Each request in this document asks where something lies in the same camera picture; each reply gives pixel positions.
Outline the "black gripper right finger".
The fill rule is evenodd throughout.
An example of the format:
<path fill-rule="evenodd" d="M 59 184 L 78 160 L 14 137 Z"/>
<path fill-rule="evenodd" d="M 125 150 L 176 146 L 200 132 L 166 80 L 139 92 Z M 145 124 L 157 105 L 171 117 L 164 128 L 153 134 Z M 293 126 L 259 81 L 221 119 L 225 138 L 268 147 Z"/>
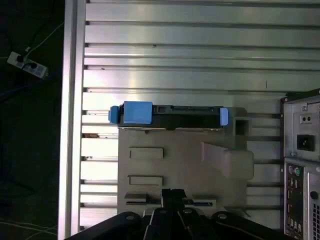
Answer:
<path fill-rule="evenodd" d="M 186 207 L 183 189 L 172 190 L 172 204 L 191 240 L 289 240 L 290 237 L 228 211 L 211 217 Z"/>

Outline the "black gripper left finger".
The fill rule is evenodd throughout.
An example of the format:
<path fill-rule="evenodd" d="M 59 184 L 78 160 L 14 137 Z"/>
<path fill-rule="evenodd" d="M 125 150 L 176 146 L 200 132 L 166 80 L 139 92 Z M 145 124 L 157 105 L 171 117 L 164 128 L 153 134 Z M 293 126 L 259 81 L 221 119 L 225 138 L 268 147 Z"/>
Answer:
<path fill-rule="evenodd" d="M 119 213 L 70 237 L 69 240 L 169 240 L 173 220 L 173 191 L 161 191 L 161 207 L 143 217 Z"/>

